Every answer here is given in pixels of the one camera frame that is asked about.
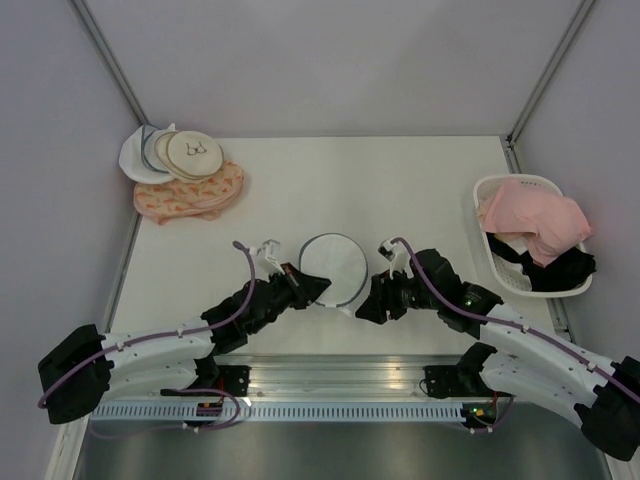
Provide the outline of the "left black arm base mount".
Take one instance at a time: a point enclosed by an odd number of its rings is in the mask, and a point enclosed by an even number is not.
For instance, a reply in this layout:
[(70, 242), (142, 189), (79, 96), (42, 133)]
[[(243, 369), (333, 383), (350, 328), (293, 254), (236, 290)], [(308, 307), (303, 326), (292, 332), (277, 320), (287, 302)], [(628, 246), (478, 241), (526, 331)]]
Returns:
[(189, 395), (211, 395), (211, 390), (221, 390), (234, 397), (245, 397), (248, 393), (251, 368), (247, 365), (221, 365), (211, 371), (198, 374), (187, 387)]

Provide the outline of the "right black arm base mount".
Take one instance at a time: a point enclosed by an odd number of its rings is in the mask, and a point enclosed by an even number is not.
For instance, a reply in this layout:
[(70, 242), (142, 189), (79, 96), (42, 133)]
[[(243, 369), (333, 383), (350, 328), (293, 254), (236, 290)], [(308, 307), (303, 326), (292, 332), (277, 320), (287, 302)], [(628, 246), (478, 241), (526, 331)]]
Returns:
[(423, 384), (427, 395), (436, 399), (508, 398), (511, 394), (490, 388), (481, 378), (481, 368), (459, 365), (427, 365)]

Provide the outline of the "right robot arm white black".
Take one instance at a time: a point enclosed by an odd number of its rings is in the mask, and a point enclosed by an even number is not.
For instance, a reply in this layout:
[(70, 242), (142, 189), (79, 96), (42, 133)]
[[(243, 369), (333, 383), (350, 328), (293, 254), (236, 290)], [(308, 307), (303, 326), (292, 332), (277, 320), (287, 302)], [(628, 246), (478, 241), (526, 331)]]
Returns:
[(544, 333), (492, 291), (465, 282), (435, 249), (414, 252), (400, 237), (378, 249), (386, 271), (371, 278), (356, 312), (382, 325), (411, 310), (436, 313), (474, 344), (456, 366), (459, 388), (519, 397), (579, 428), (597, 449), (630, 461), (639, 449), (639, 362), (615, 361)]

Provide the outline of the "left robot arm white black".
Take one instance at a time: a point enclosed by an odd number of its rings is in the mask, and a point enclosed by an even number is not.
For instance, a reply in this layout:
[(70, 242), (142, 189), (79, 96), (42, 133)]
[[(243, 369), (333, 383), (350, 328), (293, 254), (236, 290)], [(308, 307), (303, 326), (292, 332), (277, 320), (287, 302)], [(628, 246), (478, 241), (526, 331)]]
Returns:
[(218, 384), (215, 358), (247, 344), (288, 309), (303, 310), (330, 287), (290, 263), (244, 286), (173, 330), (106, 334), (80, 326), (38, 364), (38, 401), (51, 424), (92, 413), (100, 404), (146, 394), (206, 396)]

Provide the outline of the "white mesh laundry bag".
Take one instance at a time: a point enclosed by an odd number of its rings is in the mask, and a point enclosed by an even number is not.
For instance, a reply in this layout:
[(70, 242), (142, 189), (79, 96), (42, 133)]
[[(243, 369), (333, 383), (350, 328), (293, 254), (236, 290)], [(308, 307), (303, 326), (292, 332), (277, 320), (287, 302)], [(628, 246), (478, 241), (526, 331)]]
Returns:
[(365, 253), (356, 241), (341, 233), (317, 235), (301, 247), (298, 264), (302, 273), (331, 281), (316, 305), (354, 315), (369, 278)]

